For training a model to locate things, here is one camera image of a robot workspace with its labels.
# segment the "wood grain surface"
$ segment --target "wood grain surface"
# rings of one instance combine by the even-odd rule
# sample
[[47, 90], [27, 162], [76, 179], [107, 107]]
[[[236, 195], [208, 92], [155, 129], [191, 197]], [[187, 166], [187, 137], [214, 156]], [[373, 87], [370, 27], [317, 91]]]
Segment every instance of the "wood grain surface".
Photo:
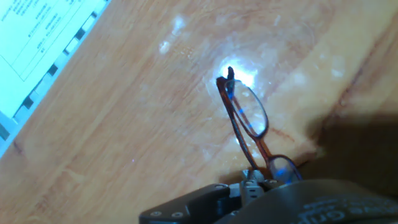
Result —
[[[398, 1], [113, 0], [0, 160], [1, 223], [137, 223], [234, 180], [215, 78], [261, 99], [305, 178], [398, 195]], [[252, 154], [259, 156], [249, 142]]]

